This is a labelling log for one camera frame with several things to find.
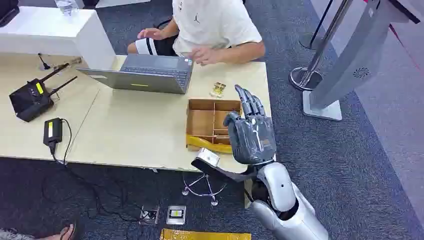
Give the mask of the person's right hand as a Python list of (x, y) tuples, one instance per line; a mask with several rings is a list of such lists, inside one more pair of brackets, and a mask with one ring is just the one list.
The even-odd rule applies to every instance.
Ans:
[(149, 38), (149, 39), (160, 41), (160, 40), (167, 38), (167, 36), (165, 35), (165, 33), (161, 29), (145, 28), (138, 33), (137, 38), (139, 40)]

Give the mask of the person's left hand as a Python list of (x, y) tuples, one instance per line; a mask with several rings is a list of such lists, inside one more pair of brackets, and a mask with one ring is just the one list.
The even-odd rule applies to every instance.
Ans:
[(202, 66), (216, 64), (222, 60), (222, 54), (219, 49), (213, 49), (208, 47), (194, 48), (189, 57), (193, 62)]

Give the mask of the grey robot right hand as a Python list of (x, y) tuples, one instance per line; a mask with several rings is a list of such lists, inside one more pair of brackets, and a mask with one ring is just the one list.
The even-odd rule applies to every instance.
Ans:
[(275, 160), (277, 144), (273, 120), (261, 100), (236, 84), (244, 116), (231, 111), (223, 120), (234, 159), (244, 165), (259, 166)]

